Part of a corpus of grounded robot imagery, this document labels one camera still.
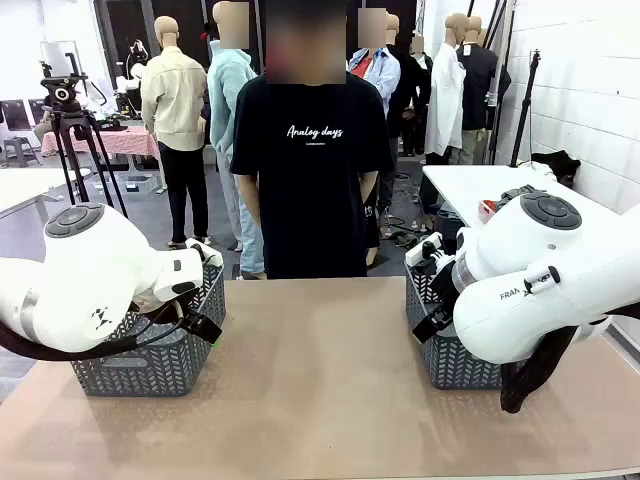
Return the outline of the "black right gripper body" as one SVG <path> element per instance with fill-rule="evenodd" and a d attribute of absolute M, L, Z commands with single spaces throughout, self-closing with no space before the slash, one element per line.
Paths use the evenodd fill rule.
<path fill-rule="evenodd" d="M 454 266 L 455 261 L 451 260 L 446 265 L 439 267 L 429 284 L 441 303 L 441 311 L 446 320 L 452 318 L 455 302 L 458 299 L 458 290 L 452 279 Z"/>

